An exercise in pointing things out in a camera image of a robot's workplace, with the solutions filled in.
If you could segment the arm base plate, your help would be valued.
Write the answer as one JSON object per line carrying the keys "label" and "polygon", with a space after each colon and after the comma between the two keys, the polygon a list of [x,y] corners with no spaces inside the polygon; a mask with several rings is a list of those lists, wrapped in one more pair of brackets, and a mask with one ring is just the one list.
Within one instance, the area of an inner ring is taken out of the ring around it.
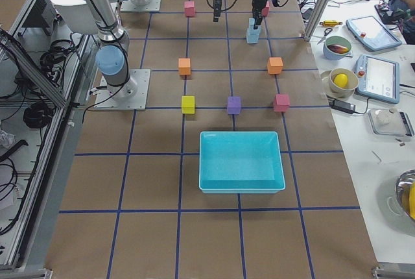
{"label": "arm base plate", "polygon": [[121,12],[124,13],[147,13],[158,12],[161,0],[127,0],[121,4]]}
{"label": "arm base plate", "polygon": [[150,83],[150,69],[130,69],[130,79],[115,96],[117,91],[110,86],[110,90],[99,90],[95,99],[95,109],[107,111],[145,110],[147,104],[148,87]]}

